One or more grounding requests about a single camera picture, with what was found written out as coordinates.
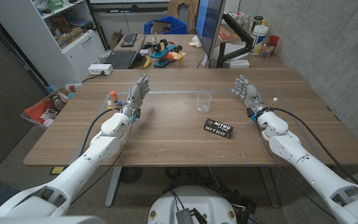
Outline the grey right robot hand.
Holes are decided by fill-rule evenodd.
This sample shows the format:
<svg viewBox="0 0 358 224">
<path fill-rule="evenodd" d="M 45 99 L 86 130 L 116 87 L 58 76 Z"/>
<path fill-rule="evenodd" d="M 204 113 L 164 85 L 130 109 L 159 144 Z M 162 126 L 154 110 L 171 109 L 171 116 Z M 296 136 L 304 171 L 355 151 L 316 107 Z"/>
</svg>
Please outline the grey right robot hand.
<svg viewBox="0 0 358 224">
<path fill-rule="evenodd" d="M 258 89 L 245 76 L 240 75 L 234 82 L 235 89 L 231 92 L 237 95 L 247 108 L 247 116 L 253 121 L 269 109 L 262 101 L 262 96 Z"/>
</svg>

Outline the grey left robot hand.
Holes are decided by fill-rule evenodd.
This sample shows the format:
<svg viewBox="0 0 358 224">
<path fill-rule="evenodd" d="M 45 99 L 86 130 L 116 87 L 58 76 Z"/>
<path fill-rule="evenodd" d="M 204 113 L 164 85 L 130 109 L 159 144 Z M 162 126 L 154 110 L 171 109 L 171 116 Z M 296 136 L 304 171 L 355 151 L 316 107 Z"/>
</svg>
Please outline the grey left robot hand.
<svg viewBox="0 0 358 224">
<path fill-rule="evenodd" d="M 146 74 L 143 74 L 127 93 L 121 113 L 130 119 L 133 117 L 139 118 L 140 115 L 138 111 L 140 110 L 143 100 L 149 91 L 149 78 L 146 76 Z"/>
</svg>

